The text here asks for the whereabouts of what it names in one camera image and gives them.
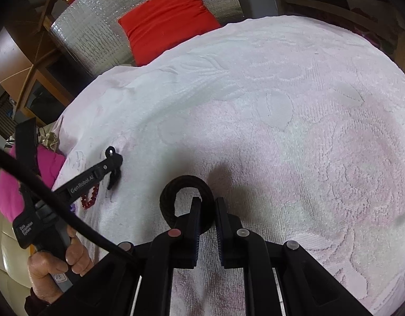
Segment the person's left hand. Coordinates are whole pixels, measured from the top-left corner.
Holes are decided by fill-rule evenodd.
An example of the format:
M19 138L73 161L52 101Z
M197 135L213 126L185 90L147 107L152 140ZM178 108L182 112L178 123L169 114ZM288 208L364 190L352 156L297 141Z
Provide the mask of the person's left hand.
M43 251L28 258L28 275L33 292L46 303L52 304L62 295L52 275L66 273L71 268L73 273L82 277L94 266L87 248L77 237L76 230L68 225L67 234L70 237L70 246L66 250L64 260Z

